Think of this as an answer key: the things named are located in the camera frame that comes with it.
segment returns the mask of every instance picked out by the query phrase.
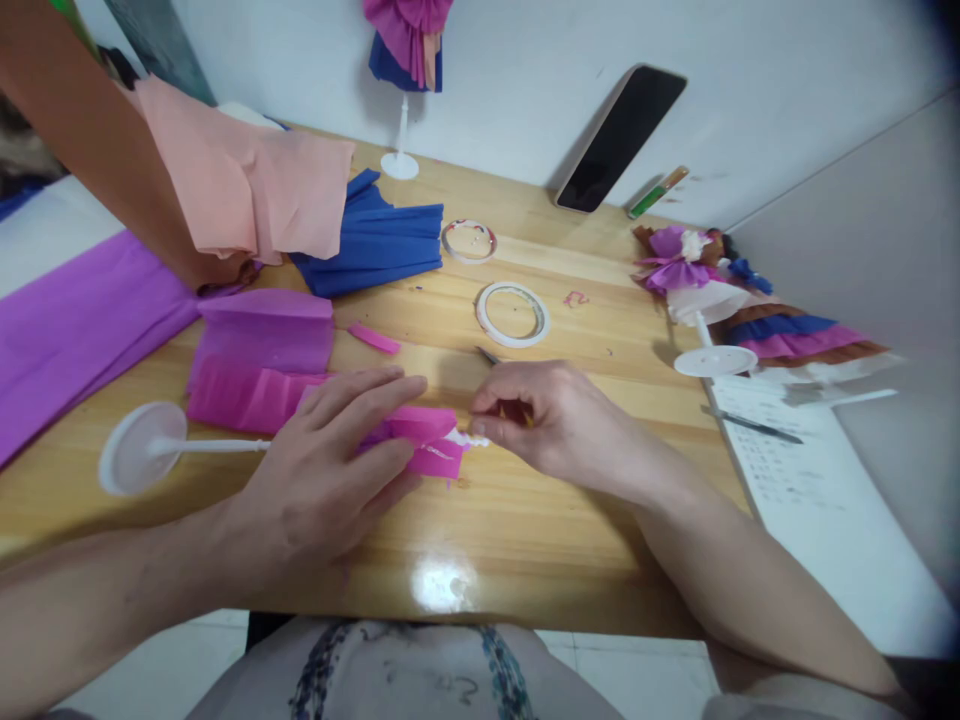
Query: tape roll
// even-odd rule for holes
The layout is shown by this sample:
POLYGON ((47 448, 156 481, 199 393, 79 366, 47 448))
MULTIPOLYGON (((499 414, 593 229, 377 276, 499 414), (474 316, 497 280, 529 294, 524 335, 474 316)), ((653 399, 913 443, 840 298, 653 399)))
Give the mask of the tape roll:
POLYGON ((543 304, 543 301, 536 296, 533 290, 511 282, 493 283, 493 285, 488 285, 484 291, 480 293, 480 299, 477 300, 477 321, 480 323, 483 331, 490 336, 491 340, 511 348, 525 348, 536 345, 550 332, 550 313, 547 311, 547 306, 543 304), (537 319, 537 325, 533 333, 526 337, 515 338, 505 335, 494 327, 490 321, 490 316, 487 314, 487 301, 491 295, 499 292, 519 295, 530 304, 530 307, 533 308, 533 314, 537 319))
POLYGON ((450 254, 450 257, 458 262, 464 263, 465 265, 479 265, 480 263, 485 263, 487 260, 492 258, 493 254, 497 251, 497 236, 493 234, 493 230, 488 228, 483 223, 478 223, 476 220, 454 220, 443 229, 442 233, 440 233, 440 242, 443 243, 443 249, 450 254), (447 232, 450 230, 456 230, 459 227, 471 227, 474 230, 479 230, 481 233, 483 233, 486 236, 487 241, 490 243, 490 252, 483 257, 472 258, 467 257, 466 255, 461 255, 454 250, 450 246, 450 241, 447 240, 447 232))

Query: stand base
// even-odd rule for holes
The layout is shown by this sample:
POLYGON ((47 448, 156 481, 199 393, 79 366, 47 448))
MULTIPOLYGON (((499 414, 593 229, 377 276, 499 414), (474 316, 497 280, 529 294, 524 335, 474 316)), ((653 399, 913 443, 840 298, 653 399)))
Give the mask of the stand base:
POLYGON ((757 366, 753 350, 738 345, 711 345, 683 353, 673 361, 673 369, 690 377, 739 375, 757 366))
POLYGON ((420 165, 406 153, 387 153, 380 158, 380 167, 397 180, 412 180, 420 172, 420 165))
POLYGON ((178 405, 155 402, 127 415, 110 433, 100 455, 100 487, 111 495, 139 495, 160 482, 180 451, 151 451, 155 440, 187 439, 187 416, 178 405))

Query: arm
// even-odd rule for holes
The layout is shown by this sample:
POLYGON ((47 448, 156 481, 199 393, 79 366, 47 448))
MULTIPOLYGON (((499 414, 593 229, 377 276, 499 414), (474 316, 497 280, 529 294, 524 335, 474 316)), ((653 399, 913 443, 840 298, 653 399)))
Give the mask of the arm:
POLYGON ((46 710, 165 628, 356 545, 420 482, 390 440, 354 457, 426 388, 399 368, 307 399, 237 495, 168 525, 67 543, 0 574, 0 718, 46 710))
POLYGON ((720 642, 871 695, 897 692, 884 659, 816 580, 581 373, 558 362, 498 365, 471 409, 473 432, 541 472, 632 503, 654 556, 720 642), (523 412, 532 427, 518 422, 523 412))

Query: floor tile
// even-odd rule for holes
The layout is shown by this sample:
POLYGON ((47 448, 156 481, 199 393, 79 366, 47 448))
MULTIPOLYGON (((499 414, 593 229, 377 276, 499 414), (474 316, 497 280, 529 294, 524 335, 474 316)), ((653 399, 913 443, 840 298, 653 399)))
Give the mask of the floor tile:
POLYGON ((574 647, 573 633, 559 630, 534 630, 547 647, 574 647))
POLYGON ((620 652, 640 652, 647 655, 707 657, 706 643, 700 640, 573 633, 573 644, 578 648, 587 650, 618 650, 620 652))
POLYGON ((578 648, 577 671, 627 720, 700 720, 718 692, 709 662, 689 655, 578 648))
POLYGON ((547 650, 557 660, 562 662, 568 668, 577 672, 577 651, 573 648, 560 647, 559 645, 547 645, 547 650))
POLYGON ((60 707, 98 720, 183 720, 243 655, 245 629, 178 625, 130 653, 60 707))

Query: left hand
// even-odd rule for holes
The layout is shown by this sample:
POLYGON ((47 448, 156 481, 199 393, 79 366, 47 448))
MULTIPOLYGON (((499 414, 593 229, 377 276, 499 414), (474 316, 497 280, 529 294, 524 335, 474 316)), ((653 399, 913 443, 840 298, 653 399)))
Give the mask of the left hand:
POLYGON ((345 373, 318 388, 274 438, 247 486, 227 510, 250 562, 284 569, 343 555, 422 478, 404 470, 414 447, 387 440, 357 446, 384 418, 426 390, 399 367, 345 373))

